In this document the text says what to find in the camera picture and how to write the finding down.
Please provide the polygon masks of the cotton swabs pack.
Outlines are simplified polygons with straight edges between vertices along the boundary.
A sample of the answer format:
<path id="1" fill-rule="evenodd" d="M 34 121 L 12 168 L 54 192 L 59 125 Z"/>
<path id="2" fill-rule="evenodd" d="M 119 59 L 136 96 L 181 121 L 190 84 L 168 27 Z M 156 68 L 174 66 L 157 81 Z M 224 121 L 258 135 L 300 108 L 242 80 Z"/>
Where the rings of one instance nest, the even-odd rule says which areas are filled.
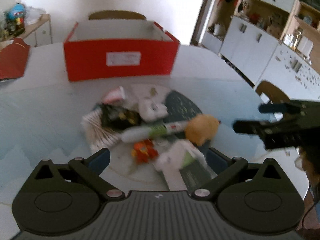
<path id="1" fill-rule="evenodd" d="M 111 128 L 103 128 L 101 124 L 102 111 L 97 108 L 82 117 L 81 126 L 91 153 L 102 148 L 112 148 L 120 142 L 120 134 Z"/>

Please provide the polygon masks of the orange round plush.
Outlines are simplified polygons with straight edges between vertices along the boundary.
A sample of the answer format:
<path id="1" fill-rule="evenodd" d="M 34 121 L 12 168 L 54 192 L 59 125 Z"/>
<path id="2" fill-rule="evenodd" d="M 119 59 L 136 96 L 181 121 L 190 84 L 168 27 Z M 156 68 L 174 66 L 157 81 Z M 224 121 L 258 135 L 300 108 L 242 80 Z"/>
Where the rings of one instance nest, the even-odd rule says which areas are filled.
<path id="1" fill-rule="evenodd" d="M 221 122 L 212 115 L 198 114 L 188 122 L 184 130 L 185 138 L 197 146 L 202 146 L 215 137 L 220 124 Z"/>

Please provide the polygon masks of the white patterned plastic bag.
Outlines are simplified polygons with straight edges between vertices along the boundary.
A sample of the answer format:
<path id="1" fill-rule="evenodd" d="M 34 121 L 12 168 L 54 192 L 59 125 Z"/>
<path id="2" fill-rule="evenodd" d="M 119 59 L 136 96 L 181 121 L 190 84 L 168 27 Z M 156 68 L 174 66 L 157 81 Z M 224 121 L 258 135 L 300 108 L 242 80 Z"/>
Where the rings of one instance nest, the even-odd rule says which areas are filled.
<path id="1" fill-rule="evenodd" d="M 207 166 L 203 153 L 196 148 L 189 140 L 176 140 L 169 149 L 162 152 L 153 162 L 157 171 L 163 168 L 174 168 L 180 170 L 194 161 L 198 161 L 203 167 Z"/>

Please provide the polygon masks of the white green tube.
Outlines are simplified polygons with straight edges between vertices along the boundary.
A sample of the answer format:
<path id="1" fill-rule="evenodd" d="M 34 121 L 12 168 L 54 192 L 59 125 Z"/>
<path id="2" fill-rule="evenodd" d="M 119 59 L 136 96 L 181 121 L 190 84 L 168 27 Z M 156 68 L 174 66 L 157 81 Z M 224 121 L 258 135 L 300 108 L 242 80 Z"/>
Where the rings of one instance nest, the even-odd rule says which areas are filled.
<path id="1" fill-rule="evenodd" d="M 152 126 L 138 126 L 126 129 L 120 138 L 124 143 L 134 143 L 183 132 L 189 121 L 176 121 Z"/>

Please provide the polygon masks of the black snack packet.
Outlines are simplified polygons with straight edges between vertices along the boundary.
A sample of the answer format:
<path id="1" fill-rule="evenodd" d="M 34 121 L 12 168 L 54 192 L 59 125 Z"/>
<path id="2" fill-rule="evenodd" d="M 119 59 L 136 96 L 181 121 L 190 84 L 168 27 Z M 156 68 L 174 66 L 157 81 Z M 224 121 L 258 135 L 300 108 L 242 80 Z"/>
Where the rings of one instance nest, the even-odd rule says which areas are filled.
<path id="1" fill-rule="evenodd" d="M 121 106 L 112 106 L 107 104 L 100 105 L 101 108 L 101 126 L 116 131 L 123 131 L 131 127 L 142 124 L 142 118 L 136 111 L 126 109 Z"/>

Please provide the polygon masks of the orange red toy figure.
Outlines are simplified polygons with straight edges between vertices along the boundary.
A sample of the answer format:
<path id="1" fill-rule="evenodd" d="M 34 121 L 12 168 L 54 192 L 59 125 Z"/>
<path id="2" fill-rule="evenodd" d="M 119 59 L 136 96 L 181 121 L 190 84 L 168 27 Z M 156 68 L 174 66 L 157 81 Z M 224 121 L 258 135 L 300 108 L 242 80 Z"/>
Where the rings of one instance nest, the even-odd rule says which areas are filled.
<path id="1" fill-rule="evenodd" d="M 159 153 L 154 149 L 153 142 L 150 139 L 146 139 L 134 144 L 131 156 L 137 164 L 144 164 L 155 160 Z"/>

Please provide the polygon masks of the small pink white packet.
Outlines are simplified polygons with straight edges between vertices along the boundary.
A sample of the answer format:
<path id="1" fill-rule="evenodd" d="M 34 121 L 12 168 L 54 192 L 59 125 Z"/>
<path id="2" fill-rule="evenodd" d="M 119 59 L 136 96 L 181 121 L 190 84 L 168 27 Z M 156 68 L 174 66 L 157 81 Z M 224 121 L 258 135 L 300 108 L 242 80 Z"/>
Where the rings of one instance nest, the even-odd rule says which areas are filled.
<path id="1" fill-rule="evenodd" d="M 101 102 L 103 104 L 111 105 L 113 103 L 122 102 L 126 99 L 125 90 L 122 86 L 109 91 L 105 96 L 103 96 Z"/>

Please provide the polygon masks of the white plush toy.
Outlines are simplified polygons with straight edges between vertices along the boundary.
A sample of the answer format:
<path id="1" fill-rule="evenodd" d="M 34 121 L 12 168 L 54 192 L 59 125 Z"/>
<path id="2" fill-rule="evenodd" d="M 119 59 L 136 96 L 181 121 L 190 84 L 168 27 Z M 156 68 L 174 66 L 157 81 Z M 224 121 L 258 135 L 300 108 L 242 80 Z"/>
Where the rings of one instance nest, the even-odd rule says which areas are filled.
<path id="1" fill-rule="evenodd" d="M 153 122 L 168 116 L 168 109 L 162 103 L 155 103 L 152 99 L 140 99 L 138 113 L 145 122 Z"/>

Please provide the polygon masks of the dark green patterned mat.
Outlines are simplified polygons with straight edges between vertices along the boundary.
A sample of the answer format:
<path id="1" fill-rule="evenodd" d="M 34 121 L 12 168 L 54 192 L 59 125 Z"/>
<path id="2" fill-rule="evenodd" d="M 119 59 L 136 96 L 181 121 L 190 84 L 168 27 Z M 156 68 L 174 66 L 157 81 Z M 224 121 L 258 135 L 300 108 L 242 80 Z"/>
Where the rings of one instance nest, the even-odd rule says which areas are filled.
<path id="1" fill-rule="evenodd" d="M 163 119 L 165 123 L 188 121 L 198 114 L 202 114 L 202 111 L 195 103 L 175 90 L 167 95 L 165 105 L 168 110 L 168 116 Z"/>

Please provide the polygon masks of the red cardboard box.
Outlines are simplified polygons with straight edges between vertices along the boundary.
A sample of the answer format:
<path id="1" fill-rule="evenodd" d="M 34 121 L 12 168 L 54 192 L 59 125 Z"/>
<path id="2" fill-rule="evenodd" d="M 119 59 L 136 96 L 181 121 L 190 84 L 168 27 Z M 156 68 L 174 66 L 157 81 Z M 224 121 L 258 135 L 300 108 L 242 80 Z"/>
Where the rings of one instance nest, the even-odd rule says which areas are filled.
<path id="1" fill-rule="evenodd" d="M 69 81 L 169 75 L 179 40 L 157 22 L 77 22 L 63 43 Z"/>

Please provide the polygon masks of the red paper bag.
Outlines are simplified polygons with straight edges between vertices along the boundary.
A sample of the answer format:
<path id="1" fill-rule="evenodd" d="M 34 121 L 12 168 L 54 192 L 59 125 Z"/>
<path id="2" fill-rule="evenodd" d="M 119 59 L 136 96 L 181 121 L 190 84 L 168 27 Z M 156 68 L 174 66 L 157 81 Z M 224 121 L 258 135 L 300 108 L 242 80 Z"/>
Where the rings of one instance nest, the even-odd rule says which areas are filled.
<path id="1" fill-rule="evenodd" d="M 24 76 L 30 48 L 21 38 L 1 50 L 1 80 L 17 79 Z"/>

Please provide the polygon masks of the white wooden sideboard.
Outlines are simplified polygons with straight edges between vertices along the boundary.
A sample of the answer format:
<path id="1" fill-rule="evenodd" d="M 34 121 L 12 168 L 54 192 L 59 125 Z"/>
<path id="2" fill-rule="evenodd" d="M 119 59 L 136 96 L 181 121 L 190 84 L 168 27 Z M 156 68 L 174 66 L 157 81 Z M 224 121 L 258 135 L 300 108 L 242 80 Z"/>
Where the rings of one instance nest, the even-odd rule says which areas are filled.
<path id="1" fill-rule="evenodd" d="M 51 17 L 49 14 L 41 15 L 40 19 L 26 27 L 23 40 L 32 47 L 40 47 L 53 43 L 51 32 Z"/>

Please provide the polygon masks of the brown wooden chair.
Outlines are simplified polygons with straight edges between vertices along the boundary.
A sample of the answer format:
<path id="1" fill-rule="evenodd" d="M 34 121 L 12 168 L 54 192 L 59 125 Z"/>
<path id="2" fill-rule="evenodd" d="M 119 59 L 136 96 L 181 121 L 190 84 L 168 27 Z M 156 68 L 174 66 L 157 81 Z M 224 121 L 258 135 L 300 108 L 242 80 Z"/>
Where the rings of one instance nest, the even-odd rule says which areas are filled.
<path id="1" fill-rule="evenodd" d="M 93 12 L 88 17 L 89 20 L 105 20 L 105 19 L 120 19 L 120 20 L 146 20 L 146 16 L 127 10 L 102 10 Z"/>

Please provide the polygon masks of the clear plastic bag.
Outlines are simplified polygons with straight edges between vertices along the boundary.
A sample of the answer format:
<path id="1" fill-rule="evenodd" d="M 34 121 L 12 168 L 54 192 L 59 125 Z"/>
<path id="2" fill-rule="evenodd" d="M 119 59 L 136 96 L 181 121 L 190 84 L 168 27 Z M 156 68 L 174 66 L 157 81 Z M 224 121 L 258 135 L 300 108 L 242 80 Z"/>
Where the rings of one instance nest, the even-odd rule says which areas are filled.
<path id="1" fill-rule="evenodd" d="M 26 7 L 25 8 L 25 25 L 32 25 L 37 23 L 43 14 L 46 14 L 46 11 L 44 9 Z"/>

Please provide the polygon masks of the blue globe toy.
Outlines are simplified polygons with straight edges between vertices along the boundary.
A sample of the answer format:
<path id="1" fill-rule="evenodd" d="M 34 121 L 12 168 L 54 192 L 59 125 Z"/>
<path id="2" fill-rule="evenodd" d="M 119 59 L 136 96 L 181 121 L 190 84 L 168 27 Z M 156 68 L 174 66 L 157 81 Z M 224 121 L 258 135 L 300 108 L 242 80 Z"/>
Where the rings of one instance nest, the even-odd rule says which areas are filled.
<path id="1" fill-rule="evenodd" d="M 7 13 L 7 22 L 15 23 L 17 28 L 24 28 L 25 15 L 25 6 L 17 3 Z"/>

